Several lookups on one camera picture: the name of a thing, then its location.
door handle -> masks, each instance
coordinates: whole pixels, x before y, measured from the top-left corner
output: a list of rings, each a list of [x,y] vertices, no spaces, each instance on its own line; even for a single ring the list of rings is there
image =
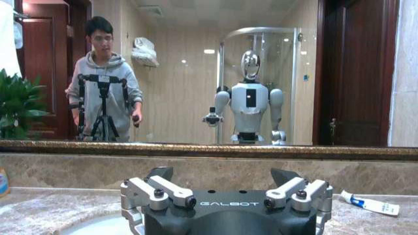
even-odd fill
[[[336,130],[336,118],[331,119],[331,122],[328,123],[328,126],[330,126],[331,144],[334,145],[335,130]]]

blue and white toothpaste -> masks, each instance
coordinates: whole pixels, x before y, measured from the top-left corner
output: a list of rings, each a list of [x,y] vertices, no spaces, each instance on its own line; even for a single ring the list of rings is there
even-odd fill
[[[388,215],[399,214],[399,205],[394,205],[394,204],[379,202],[371,199],[355,197],[352,193],[347,193],[344,190],[342,190],[340,192],[340,197],[346,200],[347,203],[368,211],[378,212],[382,214],[388,214]]]

air vent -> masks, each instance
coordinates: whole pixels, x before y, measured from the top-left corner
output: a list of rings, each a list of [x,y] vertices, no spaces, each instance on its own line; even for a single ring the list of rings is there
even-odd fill
[[[164,17],[160,6],[140,6],[139,9],[145,11],[151,16]]]

person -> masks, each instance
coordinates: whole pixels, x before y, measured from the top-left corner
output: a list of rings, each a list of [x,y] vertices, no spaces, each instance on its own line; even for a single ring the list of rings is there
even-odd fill
[[[111,23],[100,16],[88,20],[85,25],[85,39],[91,43],[93,50],[77,61],[73,70],[72,82],[65,90],[69,104],[79,104],[79,78],[77,75],[107,75],[127,80],[128,102],[132,104],[132,111],[125,108],[121,83],[111,83],[107,98],[107,115],[112,117],[119,134],[117,141],[128,141],[129,116],[135,118],[133,125],[139,125],[143,120],[143,92],[135,73],[128,63],[120,55],[112,52],[113,48],[113,28]],[[92,126],[99,115],[101,115],[101,98],[97,83],[85,81],[84,94],[85,122],[84,135],[89,136]],[[79,125],[79,109],[72,109],[73,123]]]

man's hand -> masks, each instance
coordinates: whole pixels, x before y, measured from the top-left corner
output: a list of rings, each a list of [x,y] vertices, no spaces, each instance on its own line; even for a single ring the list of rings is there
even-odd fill
[[[72,109],[70,111],[72,111],[73,124],[76,124],[76,126],[79,126],[79,110]]]
[[[143,121],[143,104],[141,102],[135,103],[135,109],[132,112],[132,121],[133,121],[133,126],[139,127],[139,123]]]

